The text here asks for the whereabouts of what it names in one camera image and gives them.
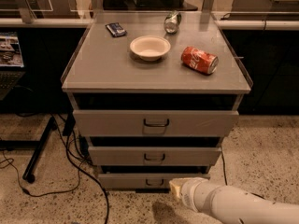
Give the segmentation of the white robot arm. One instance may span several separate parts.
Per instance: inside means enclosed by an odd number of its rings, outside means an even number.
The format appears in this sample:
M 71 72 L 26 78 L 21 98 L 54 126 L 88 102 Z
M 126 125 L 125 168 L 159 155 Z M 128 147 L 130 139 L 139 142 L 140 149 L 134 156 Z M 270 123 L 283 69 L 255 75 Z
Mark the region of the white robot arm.
M 233 186 L 196 178 L 169 181 L 173 195 L 196 213 L 222 224 L 299 224 L 299 205 L 268 201 Z

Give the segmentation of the white tan gripper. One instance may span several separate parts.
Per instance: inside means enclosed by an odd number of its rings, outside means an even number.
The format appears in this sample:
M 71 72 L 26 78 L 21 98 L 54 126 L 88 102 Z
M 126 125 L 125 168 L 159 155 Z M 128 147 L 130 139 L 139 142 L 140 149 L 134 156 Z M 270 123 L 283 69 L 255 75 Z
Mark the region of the white tan gripper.
M 169 187 L 177 199 L 199 201 L 208 195 L 207 183 L 202 177 L 174 178 L 169 181 Z

